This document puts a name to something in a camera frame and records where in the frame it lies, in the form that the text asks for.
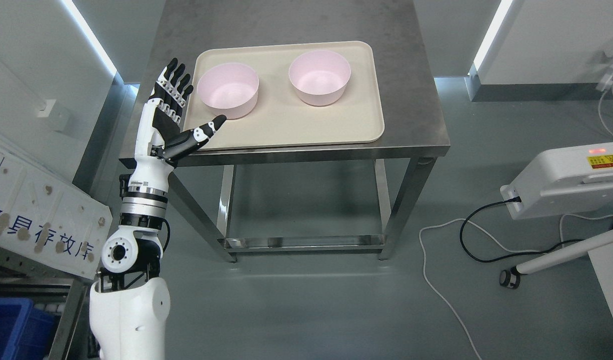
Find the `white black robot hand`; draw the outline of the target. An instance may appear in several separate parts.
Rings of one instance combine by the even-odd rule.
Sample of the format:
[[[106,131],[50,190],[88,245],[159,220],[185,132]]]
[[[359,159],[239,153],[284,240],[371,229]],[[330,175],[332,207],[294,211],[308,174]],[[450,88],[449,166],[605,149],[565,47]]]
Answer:
[[[220,114],[190,130],[180,122],[194,87],[186,66],[174,57],[156,78],[142,108],[133,157],[138,165],[147,162],[177,167],[178,162],[204,147],[226,123]]]

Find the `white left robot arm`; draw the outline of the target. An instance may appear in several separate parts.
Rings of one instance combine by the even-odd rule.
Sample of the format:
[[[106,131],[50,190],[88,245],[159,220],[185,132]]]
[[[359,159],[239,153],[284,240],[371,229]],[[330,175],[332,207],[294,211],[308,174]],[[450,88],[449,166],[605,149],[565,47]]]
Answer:
[[[169,287],[161,277],[167,226],[168,177],[164,160],[137,155],[136,169],[121,178],[117,230],[101,248],[99,279],[90,289],[89,323],[101,360],[163,360]]]

